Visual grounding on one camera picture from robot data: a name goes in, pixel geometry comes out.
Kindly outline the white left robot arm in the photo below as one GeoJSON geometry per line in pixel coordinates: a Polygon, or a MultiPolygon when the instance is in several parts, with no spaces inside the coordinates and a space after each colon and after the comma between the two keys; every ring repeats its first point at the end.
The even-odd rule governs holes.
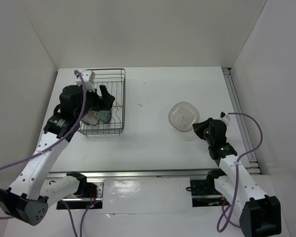
{"type": "Polygon", "coordinates": [[[106,86],[100,85],[86,92],[78,85],[66,86],[59,96],[53,115],[43,129],[41,140],[31,159],[17,179],[7,188],[0,189],[0,207],[11,217],[32,226],[39,224],[48,208],[68,195],[94,197],[96,185],[87,182],[85,175],[71,171],[60,181],[43,187],[44,181],[61,152],[68,146],[80,128],[80,120],[89,111],[112,108],[115,97],[106,86]]]}

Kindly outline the small beige speckled dish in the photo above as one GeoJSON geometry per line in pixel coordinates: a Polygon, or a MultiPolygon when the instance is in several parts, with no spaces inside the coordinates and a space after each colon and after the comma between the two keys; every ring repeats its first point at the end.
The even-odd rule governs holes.
{"type": "Polygon", "coordinates": [[[199,111],[188,102],[177,103],[168,114],[169,123],[180,132],[191,131],[199,119],[199,111]]]}

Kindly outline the small blue patterned plate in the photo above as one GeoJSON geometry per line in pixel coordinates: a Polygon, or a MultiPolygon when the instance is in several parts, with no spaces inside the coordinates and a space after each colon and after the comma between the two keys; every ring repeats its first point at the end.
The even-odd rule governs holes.
{"type": "Polygon", "coordinates": [[[102,123],[108,124],[111,121],[112,113],[111,110],[101,110],[97,111],[97,116],[102,123]]]}

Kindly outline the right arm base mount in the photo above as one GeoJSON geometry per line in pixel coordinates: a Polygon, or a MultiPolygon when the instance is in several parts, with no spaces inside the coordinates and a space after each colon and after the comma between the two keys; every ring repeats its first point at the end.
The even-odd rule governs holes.
{"type": "Polygon", "coordinates": [[[225,205],[229,204],[206,180],[190,180],[185,190],[191,194],[192,207],[222,206],[224,201],[225,205]]]}

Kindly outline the green red rimmed plate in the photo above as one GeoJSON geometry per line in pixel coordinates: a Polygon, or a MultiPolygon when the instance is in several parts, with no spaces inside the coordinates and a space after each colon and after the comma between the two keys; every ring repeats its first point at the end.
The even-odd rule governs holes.
{"type": "Polygon", "coordinates": [[[90,125],[89,122],[87,121],[86,117],[83,117],[83,118],[81,119],[81,122],[82,122],[83,124],[85,124],[85,125],[90,125]]]}

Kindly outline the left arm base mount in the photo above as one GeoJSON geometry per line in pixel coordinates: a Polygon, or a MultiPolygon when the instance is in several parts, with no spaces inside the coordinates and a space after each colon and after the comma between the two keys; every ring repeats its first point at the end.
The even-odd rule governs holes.
{"type": "Polygon", "coordinates": [[[92,182],[94,187],[86,192],[81,197],[74,194],[68,195],[62,199],[70,210],[85,210],[88,206],[90,209],[102,209],[103,208],[103,193],[104,182],[95,180],[92,182]]]}

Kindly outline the orange sunburst plate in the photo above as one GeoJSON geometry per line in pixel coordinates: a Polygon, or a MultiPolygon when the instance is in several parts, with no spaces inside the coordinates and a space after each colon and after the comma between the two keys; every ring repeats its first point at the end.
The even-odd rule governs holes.
{"type": "Polygon", "coordinates": [[[85,115],[87,121],[89,122],[89,126],[97,126],[99,124],[99,118],[97,116],[97,112],[96,111],[89,111],[86,115],[85,115]]]}

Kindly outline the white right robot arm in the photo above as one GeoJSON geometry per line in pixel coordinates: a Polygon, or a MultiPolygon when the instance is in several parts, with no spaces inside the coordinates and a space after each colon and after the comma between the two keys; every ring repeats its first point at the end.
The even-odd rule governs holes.
{"type": "Polygon", "coordinates": [[[282,232],[281,204],[268,195],[251,177],[241,162],[241,156],[227,142],[228,115],[209,118],[193,124],[195,134],[208,144],[210,157],[219,170],[210,172],[206,190],[219,192],[229,202],[230,220],[233,212],[239,216],[239,227],[246,237],[269,237],[282,232]]]}

